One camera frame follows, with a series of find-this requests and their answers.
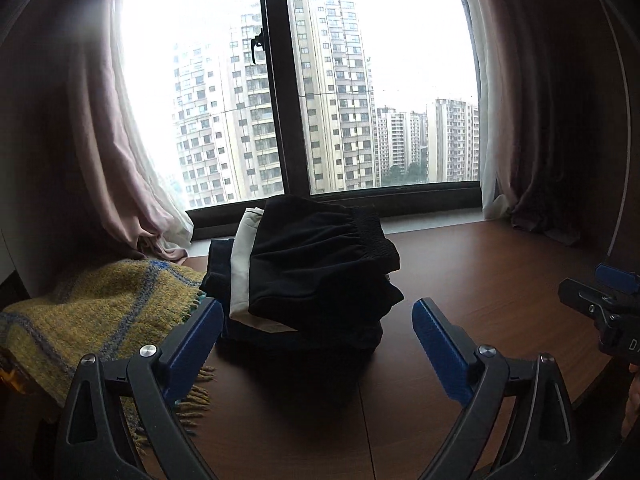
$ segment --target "window frame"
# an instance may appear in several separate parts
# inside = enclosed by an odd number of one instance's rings
[[[287,0],[260,0],[260,6],[262,8],[262,32],[267,77],[270,82],[271,108],[284,193],[310,198],[319,203],[374,206],[381,218],[480,207],[482,205],[479,181],[366,187],[311,194],[311,182],[307,168],[311,159],[308,160],[307,157],[304,136],[300,135],[300,132],[303,131],[303,120],[288,3]],[[462,6],[467,23],[470,23],[466,0],[462,0]],[[470,40],[476,63],[477,79],[478,57],[471,33]],[[278,78],[274,78],[274,73],[278,74]],[[332,151],[332,153],[338,155],[342,152]],[[193,240],[235,233],[244,210],[251,206],[264,208],[266,200],[266,198],[260,198],[229,203],[225,198],[218,203],[217,199],[213,198],[211,206],[188,210],[187,214],[194,224]]]

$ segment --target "silver bolt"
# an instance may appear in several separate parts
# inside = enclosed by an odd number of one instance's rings
[[[484,357],[494,357],[496,354],[495,348],[489,345],[480,345],[478,351]]]
[[[156,345],[144,345],[141,349],[140,349],[140,355],[142,355],[142,357],[151,357],[153,354],[156,353]]]

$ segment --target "human hand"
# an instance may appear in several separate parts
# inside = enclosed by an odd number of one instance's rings
[[[636,374],[634,380],[629,387],[629,398],[626,401],[625,420],[622,422],[622,437],[626,438],[631,428],[636,423],[638,411],[640,411],[640,367],[629,365],[629,371]]]

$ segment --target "curtain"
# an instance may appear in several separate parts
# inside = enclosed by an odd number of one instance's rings
[[[102,227],[139,257],[186,257],[193,223],[143,146],[127,96],[123,0],[78,0],[68,98],[76,155]]]
[[[514,227],[574,243],[576,190],[594,161],[590,136],[599,122],[600,89],[584,45],[608,34],[602,9],[598,0],[467,1],[479,62],[484,217],[508,215]]]

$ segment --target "window handle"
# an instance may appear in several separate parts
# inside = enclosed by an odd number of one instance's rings
[[[258,34],[255,38],[251,40],[251,60],[255,64],[255,47],[264,46],[264,36],[262,34],[262,29],[260,29],[260,34]]]

